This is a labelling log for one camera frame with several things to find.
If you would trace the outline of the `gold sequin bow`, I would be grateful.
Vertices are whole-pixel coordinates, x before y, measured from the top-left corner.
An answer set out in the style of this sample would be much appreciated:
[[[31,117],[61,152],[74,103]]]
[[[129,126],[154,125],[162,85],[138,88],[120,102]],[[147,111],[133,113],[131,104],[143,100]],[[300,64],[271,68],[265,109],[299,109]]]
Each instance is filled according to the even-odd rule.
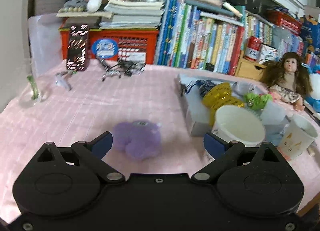
[[[239,98],[232,96],[232,89],[229,83],[224,82],[216,85],[204,96],[202,103],[209,109],[209,125],[213,126],[215,122],[216,111],[225,105],[235,105],[245,107],[245,104]]]

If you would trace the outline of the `lime green scrunchie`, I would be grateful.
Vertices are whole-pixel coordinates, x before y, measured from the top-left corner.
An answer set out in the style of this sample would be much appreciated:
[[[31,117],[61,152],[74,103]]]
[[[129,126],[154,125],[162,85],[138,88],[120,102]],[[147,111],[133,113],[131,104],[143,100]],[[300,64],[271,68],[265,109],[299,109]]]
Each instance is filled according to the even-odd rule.
[[[261,110],[269,101],[272,100],[273,97],[271,94],[255,94],[253,92],[249,92],[244,95],[244,101],[252,110]]]

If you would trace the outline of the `white cardboard box tray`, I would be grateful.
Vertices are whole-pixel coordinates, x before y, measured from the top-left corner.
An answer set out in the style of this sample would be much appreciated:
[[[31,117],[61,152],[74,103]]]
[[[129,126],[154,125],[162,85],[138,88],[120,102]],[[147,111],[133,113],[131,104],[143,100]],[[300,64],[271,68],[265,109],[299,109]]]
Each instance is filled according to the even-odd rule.
[[[177,89],[180,93],[180,103],[182,111],[185,117],[185,123],[189,134],[193,137],[203,137],[204,134],[211,130],[212,126],[209,126],[209,109],[204,106],[202,103],[202,97],[199,93],[199,88],[194,86],[191,91],[186,94],[186,87],[192,82],[197,80],[211,80],[216,85],[227,82],[230,84],[231,89],[235,82],[240,80],[227,80],[219,79],[212,77],[202,77],[202,76],[188,76],[187,74],[179,73],[176,78]],[[259,90],[260,94],[264,94],[265,91],[259,87],[257,84],[254,84]],[[239,96],[232,92],[232,96],[244,100],[243,96]],[[285,110],[277,110],[274,112],[280,112],[281,122],[277,124],[269,124],[263,121],[263,125],[266,126],[266,141],[273,142],[274,145],[278,145],[282,139],[284,130],[290,123],[289,117],[285,114]]]

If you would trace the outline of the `purple fluffy plush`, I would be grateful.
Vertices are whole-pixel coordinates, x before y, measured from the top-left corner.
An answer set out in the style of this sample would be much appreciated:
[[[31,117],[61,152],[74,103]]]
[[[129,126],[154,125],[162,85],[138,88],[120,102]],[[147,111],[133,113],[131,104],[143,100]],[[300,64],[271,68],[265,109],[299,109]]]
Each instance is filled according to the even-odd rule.
[[[142,161],[161,152],[159,124],[149,120],[121,122],[112,130],[113,147],[131,159]]]

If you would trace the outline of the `doodled white paper cup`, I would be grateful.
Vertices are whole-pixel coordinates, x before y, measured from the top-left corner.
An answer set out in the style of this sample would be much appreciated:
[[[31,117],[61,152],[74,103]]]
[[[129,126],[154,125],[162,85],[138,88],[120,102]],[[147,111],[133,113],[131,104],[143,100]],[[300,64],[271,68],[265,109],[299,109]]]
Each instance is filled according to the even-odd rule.
[[[318,137],[316,128],[304,117],[293,115],[284,131],[278,150],[291,161],[301,155]]]

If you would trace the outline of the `grey metal clip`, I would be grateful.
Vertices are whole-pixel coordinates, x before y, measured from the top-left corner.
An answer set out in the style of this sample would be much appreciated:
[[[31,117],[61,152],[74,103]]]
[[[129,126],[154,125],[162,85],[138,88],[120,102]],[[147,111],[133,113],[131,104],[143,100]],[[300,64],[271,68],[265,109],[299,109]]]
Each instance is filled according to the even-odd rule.
[[[68,79],[71,78],[72,75],[75,74],[75,71],[73,70],[67,70],[58,72],[55,74],[55,84],[57,86],[63,87],[67,91],[72,90],[71,84],[68,82]]]

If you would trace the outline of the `brown haired baby doll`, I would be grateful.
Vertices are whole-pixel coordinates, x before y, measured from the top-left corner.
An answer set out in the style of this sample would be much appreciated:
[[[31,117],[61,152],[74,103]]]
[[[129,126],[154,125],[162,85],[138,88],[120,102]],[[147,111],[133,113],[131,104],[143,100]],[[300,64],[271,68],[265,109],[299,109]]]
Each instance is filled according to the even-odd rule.
[[[278,61],[264,62],[260,81],[278,100],[291,104],[296,111],[304,110],[304,98],[312,91],[308,69],[295,52],[286,52]]]

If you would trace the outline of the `blue white plush toy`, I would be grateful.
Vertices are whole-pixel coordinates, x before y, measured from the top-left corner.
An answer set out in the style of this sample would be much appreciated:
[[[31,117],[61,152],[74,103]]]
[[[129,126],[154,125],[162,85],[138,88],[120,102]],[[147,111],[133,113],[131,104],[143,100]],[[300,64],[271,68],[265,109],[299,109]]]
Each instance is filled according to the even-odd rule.
[[[311,105],[313,110],[319,113],[320,108],[320,74],[319,74],[319,64],[310,67],[309,65],[302,63],[309,74],[310,84],[312,91],[306,96],[305,100]]]

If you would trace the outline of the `round blue sticker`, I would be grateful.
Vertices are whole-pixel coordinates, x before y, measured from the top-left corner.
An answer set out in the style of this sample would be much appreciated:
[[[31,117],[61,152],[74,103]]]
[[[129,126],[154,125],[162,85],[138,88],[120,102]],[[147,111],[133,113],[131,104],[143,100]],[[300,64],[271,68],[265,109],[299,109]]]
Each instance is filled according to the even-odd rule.
[[[110,38],[102,38],[93,42],[92,53],[102,59],[111,59],[118,55],[118,43]]]

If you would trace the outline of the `red Budweiser can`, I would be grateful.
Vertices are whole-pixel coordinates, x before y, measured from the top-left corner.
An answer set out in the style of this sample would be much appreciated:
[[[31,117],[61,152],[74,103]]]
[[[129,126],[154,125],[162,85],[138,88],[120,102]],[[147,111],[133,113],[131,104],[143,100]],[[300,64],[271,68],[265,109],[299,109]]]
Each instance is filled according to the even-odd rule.
[[[244,58],[253,62],[256,62],[259,56],[261,46],[260,38],[250,36],[247,41],[247,47],[245,50]]]

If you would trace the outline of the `white pencil box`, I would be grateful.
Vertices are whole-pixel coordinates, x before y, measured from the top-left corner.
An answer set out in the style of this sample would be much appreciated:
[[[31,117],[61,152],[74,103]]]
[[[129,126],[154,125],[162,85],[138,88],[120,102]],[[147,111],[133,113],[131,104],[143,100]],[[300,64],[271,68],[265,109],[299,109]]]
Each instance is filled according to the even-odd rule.
[[[261,44],[257,62],[263,64],[267,61],[275,61],[278,57],[278,50],[269,45]]]

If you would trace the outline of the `row of upright books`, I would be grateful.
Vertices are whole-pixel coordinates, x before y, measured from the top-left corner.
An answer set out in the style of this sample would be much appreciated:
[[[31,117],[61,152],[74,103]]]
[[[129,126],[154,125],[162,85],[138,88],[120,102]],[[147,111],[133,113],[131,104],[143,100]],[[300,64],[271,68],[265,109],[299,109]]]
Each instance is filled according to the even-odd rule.
[[[227,2],[223,8],[217,8],[193,0],[164,0],[153,62],[234,75],[250,36],[276,48],[276,60],[291,51],[301,55],[310,66],[319,63],[319,55],[308,48],[300,34],[274,25],[266,16]]]

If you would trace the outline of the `red basket on books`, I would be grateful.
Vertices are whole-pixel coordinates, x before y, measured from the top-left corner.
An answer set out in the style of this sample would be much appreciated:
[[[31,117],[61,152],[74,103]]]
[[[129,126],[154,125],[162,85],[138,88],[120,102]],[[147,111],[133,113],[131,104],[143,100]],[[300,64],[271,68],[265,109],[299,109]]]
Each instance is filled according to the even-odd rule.
[[[300,34],[302,23],[292,16],[276,10],[267,10],[265,15],[268,21],[274,25],[288,29],[295,35]]]

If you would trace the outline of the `stack of lying books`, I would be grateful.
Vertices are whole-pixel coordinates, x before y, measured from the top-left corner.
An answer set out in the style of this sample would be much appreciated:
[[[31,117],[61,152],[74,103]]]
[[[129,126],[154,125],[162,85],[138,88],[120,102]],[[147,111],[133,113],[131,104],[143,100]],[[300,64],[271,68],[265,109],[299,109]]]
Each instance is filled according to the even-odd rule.
[[[89,13],[80,8],[60,9],[66,26],[89,24],[100,29],[157,28],[162,23],[164,0],[108,0],[102,11]]]

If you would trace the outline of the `blue cardboard box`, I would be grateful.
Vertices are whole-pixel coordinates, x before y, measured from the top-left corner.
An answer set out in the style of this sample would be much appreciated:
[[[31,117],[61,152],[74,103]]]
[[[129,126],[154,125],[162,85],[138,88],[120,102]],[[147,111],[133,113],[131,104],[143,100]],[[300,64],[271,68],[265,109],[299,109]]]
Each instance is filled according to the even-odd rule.
[[[300,37],[308,43],[308,48],[315,55],[319,55],[319,21],[310,15],[301,17],[300,21],[302,23]]]

